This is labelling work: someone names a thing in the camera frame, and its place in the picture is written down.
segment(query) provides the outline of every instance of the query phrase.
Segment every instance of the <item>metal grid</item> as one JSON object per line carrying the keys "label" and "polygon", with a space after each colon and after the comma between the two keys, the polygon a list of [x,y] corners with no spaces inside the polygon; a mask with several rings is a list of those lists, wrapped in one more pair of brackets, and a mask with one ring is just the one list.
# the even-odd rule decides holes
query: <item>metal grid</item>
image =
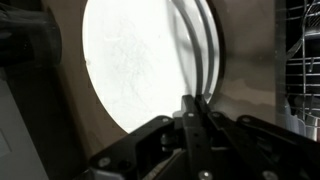
{"label": "metal grid", "polygon": [[[294,14],[291,12],[297,10],[300,10],[302,15],[291,17],[290,14]],[[320,67],[320,57],[307,56],[306,47],[308,41],[306,41],[306,37],[309,29],[320,27],[320,1],[313,0],[310,2],[304,0],[302,6],[288,8],[287,12],[287,21],[300,21],[302,32],[301,38],[287,54],[287,69],[302,68],[296,72],[287,73],[287,78],[298,79],[297,81],[299,82],[286,84],[287,89],[296,90],[289,91],[287,96],[294,96],[300,99],[300,104],[290,104],[291,109],[295,111],[295,115],[303,123],[305,135],[313,140],[317,140],[318,128],[320,128],[318,127],[318,119],[320,118],[320,81],[316,82],[314,79],[319,77],[318,79],[320,80],[320,72],[315,72],[314,69],[317,66]],[[319,93],[315,93],[315,88],[319,89]]]}

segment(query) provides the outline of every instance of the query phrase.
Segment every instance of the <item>screw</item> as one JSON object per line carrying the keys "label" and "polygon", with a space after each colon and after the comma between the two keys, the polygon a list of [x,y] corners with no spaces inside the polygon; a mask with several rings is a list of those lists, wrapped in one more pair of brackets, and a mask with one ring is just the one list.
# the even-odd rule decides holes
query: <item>screw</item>
{"label": "screw", "polygon": [[102,168],[106,167],[106,166],[108,166],[110,164],[110,162],[111,162],[110,158],[108,158],[108,157],[102,158],[99,161],[99,166],[102,167]]}
{"label": "screw", "polygon": [[262,175],[265,180],[278,180],[277,174],[272,171],[263,171]]}
{"label": "screw", "polygon": [[220,114],[219,113],[212,113],[212,116],[218,118],[218,117],[220,117]]}
{"label": "screw", "polygon": [[245,118],[242,118],[242,121],[248,123],[248,122],[250,122],[251,120],[250,120],[249,118],[245,117]]}
{"label": "screw", "polygon": [[162,122],[168,122],[168,121],[169,121],[168,118],[163,118],[163,119],[162,119]]}
{"label": "screw", "polygon": [[212,174],[209,171],[201,171],[199,172],[200,180],[212,180]]}

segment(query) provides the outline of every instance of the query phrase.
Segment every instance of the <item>black metal bracket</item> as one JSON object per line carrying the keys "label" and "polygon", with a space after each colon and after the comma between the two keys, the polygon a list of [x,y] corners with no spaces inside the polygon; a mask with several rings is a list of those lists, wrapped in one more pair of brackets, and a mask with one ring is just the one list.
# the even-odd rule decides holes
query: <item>black metal bracket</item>
{"label": "black metal bracket", "polygon": [[231,121],[202,96],[184,96],[182,111],[156,117],[95,155],[94,178],[142,179],[170,159],[155,179],[320,179],[316,142],[251,116]]}

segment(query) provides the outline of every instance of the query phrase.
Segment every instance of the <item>bolt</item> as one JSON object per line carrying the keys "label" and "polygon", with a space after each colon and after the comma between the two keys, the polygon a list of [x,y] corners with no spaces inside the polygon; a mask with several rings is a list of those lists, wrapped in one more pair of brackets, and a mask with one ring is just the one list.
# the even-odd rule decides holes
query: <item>bolt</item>
{"label": "bolt", "polygon": [[263,171],[262,175],[265,180],[278,180],[277,174],[272,171]]}
{"label": "bolt", "polygon": [[248,122],[250,122],[251,120],[250,120],[249,118],[245,117],[245,118],[242,118],[242,121],[248,123]]}
{"label": "bolt", "polygon": [[201,171],[199,172],[200,180],[212,180],[212,174],[209,171]]}
{"label": "bolt", "polygon": [[162,122],[168,122],[168,121],[169,121],[168,118],[163,118],[163,119],[162,119]]}
{"label": "bolt", "polygon": [[219,113],[212,113],[212,116],[218,118],[218,117],[220,117],[220,114]]}
{"label": "bolt", "polygon": [[110,162],[111,162],[110,158],[108,158],[108,157],[102,158],[99,161],[99,166],[102,167],[102,168],[106,167],[106,166],[108,166],[110,164]]}

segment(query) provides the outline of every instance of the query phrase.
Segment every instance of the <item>wire rack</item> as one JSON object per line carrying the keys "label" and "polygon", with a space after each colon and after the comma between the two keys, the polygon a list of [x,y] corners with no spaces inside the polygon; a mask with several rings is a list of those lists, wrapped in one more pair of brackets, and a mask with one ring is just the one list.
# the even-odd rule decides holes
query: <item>wire rack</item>
{"label": "wire rack", "polygon": [[[299,37],[287,52],[287,98],[305,136],[318,140],[320,119],[320,1],[301,1],[287,8],[287,24],[297,24]],[[312,52],[318,48],[319,53]]]}

